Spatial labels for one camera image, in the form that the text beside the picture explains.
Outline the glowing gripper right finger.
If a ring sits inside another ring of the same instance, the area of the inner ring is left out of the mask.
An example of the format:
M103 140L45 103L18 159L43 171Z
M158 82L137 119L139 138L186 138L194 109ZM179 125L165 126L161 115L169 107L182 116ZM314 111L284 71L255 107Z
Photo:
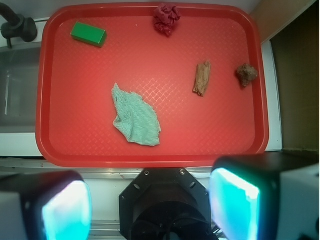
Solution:
M317 240L320 160L266 152L218 158L209 179L212 221L229 240Z

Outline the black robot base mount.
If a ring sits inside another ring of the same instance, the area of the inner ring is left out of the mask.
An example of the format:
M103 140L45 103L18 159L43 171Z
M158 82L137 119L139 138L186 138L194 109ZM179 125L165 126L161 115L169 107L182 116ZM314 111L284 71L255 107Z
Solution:
M146 168L119 195L127 240L215 240L207 189L184 168Z

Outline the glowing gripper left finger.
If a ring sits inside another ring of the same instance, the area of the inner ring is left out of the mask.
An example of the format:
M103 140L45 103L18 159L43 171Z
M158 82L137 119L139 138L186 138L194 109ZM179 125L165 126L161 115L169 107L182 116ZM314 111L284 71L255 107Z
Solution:
M90 188L73 170L0 178L2 240L87 240Z

